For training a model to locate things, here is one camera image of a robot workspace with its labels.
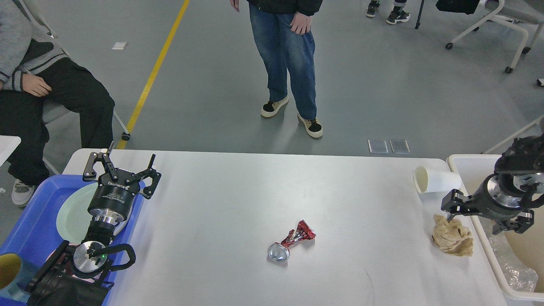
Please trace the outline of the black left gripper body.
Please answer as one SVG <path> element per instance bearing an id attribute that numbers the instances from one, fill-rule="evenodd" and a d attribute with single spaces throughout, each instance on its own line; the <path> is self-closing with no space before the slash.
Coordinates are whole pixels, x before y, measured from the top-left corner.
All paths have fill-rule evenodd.
<path id="1" fill-rule="evenodd" d="M 122 185 L 111 181 L 99 181 L 88 213 L 93 217 L 93 221 L 109 224 L 128 221 L 138 191 L 139 184 L 136 182 Z"/>

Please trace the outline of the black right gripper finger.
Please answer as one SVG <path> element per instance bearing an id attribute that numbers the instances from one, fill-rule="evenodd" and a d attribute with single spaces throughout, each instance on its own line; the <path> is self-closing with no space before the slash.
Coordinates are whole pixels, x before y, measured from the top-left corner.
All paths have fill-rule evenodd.
<path id="1" fill-rule="evenodd" d="M 498 235 L 502 231 L 515 231 L 517 234 L 523 234 L 534 224 L 534 211 L 523 210 L 515 219 L 496 221 L 492 227 L 492 235 Z"/>
<path id="2" fill-rule="evenodd" d="M 460 190 L 451 190 L 443 199 L 441 210 L 447 213 L 447 221 L 452 221 L 457 215 L 480 215 L 481 211 L 475 205 L 472 197 L 465 196 Z"/>

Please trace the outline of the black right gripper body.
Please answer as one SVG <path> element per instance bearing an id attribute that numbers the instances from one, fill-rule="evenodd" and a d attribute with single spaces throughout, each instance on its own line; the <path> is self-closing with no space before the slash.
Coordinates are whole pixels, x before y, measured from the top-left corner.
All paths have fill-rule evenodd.
<path id="1" fill-rule="evenodd" d="M 523 190 L 514 176 L 488 176 L 470 196 L 470 201 L 482 217 L 503 221 L 520 211 L 534 209 L 533 195 Z"/>

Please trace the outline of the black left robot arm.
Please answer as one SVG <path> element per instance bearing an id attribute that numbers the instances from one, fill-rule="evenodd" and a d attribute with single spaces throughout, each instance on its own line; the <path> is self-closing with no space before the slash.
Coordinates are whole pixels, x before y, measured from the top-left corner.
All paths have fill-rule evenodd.
<path id="1" fill-rule="evenodd" d="M 64 240 L 47 258 L 26 286 L 28 306 L 101 306 L 114 286 L 108 275 L 135 263 L 132 246 L 114 240 L 128 224 L 135 197 L 150 199 L 162 175 L 153 167 L 155 154 L 137 173 L 115 167 L 110 154 L 107 148 L 89 155 L 83 181 L 98 185 L 87 233 L 77 245 Z"/>

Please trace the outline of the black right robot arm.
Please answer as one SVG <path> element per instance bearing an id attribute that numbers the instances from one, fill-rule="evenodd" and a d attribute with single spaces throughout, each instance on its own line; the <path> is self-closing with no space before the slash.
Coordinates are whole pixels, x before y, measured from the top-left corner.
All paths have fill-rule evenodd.
<path id="1" fill-rule="evenodd" d="M 457 215 L 493 220 L 493 234 L 515 231 L 522 234 L 534 224 L 534 209 L 544 203 L 543 137 L 515 138 L 501 155 L 474 194 L 451 190 L 442 200 L 447 221 Z"/>

